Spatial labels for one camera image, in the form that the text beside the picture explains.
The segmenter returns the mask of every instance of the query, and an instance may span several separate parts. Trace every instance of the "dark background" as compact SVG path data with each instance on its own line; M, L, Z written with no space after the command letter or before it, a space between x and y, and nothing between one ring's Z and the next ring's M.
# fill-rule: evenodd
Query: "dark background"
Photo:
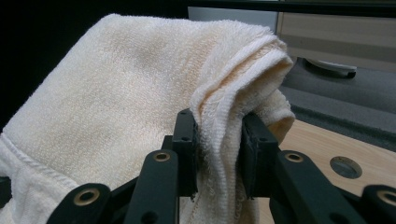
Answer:
M79 38L110 13L187 18L187 9L169 0L0 3L0 128Z

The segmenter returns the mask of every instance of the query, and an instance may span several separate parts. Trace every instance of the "wooden table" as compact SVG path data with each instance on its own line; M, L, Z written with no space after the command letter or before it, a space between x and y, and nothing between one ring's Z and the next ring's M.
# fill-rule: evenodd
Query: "wooden table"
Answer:
M282 150L300 151L311 158L320 171L337 187L361 196L366 185L384 184L396 188L396 153L333 133L296 120L283 143ZM343 156L362 169L361 177L349 179L332 170L330 160ZM260 223L274 223L269 200L259 199Z

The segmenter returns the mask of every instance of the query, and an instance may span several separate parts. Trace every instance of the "towel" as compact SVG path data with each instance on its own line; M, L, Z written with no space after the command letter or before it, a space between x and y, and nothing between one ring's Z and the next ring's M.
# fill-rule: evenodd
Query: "towel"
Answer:
M77 186L135 178L185 108L199 126L202 167L195 200L180 199L181 223L258 223L235 170L242 117L255 111L284 138L294 115L278 87L291 66L267 27L105 16L3 129L0 176L13 198L0 223L45 223Z

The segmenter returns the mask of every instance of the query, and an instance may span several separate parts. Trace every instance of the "white towel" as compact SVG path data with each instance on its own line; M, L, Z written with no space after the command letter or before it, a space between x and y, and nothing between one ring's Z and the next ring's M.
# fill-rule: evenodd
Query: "white towel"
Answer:
M73 188L136 177L188 107L204 167L195 201L181 200L181 223L257 223L257 200L246 200L235 171L242 117L256 111L283 139L294 116L277 88L291 65L266 27L104 17L4 128L0 175L13 198L0 223L45 223Z

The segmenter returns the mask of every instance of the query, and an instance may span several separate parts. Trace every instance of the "table surface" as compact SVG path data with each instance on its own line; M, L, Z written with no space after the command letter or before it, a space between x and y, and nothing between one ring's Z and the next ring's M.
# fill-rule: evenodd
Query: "table surface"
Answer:
M367 185L383 184L396 188L396 153L384 148L299 120L294 122L280 148L304 153L335 186L358 196ZM361 176L349 179L338 175L330 166L330 160L336 156L355 161L362 169ZM260 223L274 223L268 203L266 198L259 199Z

